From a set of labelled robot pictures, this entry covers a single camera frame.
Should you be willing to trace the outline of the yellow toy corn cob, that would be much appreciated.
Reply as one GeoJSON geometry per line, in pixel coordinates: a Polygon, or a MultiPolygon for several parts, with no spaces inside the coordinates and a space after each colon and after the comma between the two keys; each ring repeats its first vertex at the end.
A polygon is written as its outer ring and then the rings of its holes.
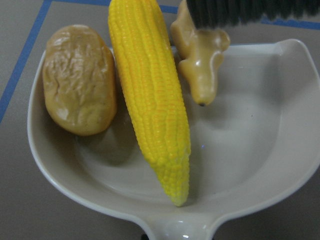
{"type": "Polygon", "coordinates": [[[139,148],[180,207],[189,194],[190,128],[162,11],[155,0],[113,0],[108,27],[139,148]]]}

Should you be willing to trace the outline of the tan toy ginger root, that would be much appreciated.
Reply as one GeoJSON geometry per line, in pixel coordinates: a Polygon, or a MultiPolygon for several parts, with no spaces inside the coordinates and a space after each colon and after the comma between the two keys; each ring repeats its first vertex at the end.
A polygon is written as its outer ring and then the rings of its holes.
{"type": "Polygon", "coordinates": [[[229,35],[222,29],[197,29],[185,0],[170,33],[179,55],[177,70],[188,82],[193,100],[200,106],[211,104],[218,91],[218,70],[231,43],[229,35]]]}

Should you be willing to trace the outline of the beige hand brush black bristles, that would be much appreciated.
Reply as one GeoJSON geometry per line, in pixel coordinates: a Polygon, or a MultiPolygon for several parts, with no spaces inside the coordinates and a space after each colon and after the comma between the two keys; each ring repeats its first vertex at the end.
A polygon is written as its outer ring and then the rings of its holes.
{"type": "Polygon", "coordinates": [[[215,29],[289,17],[315,16],[318,0],[187,0],[187,9],[197,29],[215,29]]]}

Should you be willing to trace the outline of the brown toy potato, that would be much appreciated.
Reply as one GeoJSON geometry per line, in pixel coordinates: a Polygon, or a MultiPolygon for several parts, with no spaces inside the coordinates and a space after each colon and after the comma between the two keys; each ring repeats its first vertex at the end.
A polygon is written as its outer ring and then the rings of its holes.
{"type": "Polygon", "coordinates": [[[86,25],[68,25],[46,43],[42,67],[46,109],[78,136],[106,130],[117,112],[116,68],[111,50],[86,25]]]}

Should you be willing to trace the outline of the beige plastic dustpan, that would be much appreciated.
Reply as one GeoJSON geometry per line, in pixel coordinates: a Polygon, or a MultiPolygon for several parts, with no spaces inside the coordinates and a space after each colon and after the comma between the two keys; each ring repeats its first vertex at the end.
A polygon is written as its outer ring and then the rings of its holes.
{"type": "Polygon", "coordinates": [[[210,240],[224,222],[294,193],[320,164],[320,77],[303,42],[232,45],[218,73],[217,97],[206,107],[182,82],[191,134],[182,207],[144,160],[121,93],[106,131],[75,136],[49,116],[40,68],[27,117],[34,160],[64,195],[134,222],[151,240],[210,240]]]}

